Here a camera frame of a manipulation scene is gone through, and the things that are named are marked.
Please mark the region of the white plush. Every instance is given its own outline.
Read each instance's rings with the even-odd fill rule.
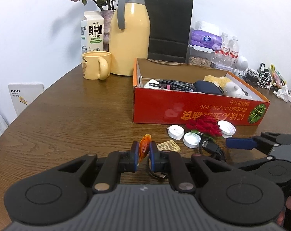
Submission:
[[[226,96],[235,97],[235,98],[252,99],[250,95],[246,96],[243,90],[234,82],[227,82],[223,90],[224,90],[224,95]]]

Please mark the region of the red flower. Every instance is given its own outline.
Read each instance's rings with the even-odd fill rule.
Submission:
[[[198,130],[205,135],[222,136],[217,121],[210,115],[203,115],[197,120],[190,119],[186,124],[189,130]]]

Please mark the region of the small card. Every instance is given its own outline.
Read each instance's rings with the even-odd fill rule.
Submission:
[[[157,149],[159,151],[170,150],[170,151],[175,151],[175,152],[180,152],[181,150],[180,147],[173,140],[158,144]]]

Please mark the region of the cardboard box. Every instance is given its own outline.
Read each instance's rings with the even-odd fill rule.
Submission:
[[[150,79],[168,79],[194,83],[205,76],[226,76],[239,85],[253,100],[222,95],[143,88]],[[189,119],[211,115],[234,125],[259,125],[270,101],[234,74],[190,64],[136,59],[133,77],[133,122],[186,124]]]

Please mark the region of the cup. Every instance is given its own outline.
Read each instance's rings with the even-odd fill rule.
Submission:
[[[105,80],[110,76],[111,53],[93,51],[82,54],[82,72],[85,79]]]

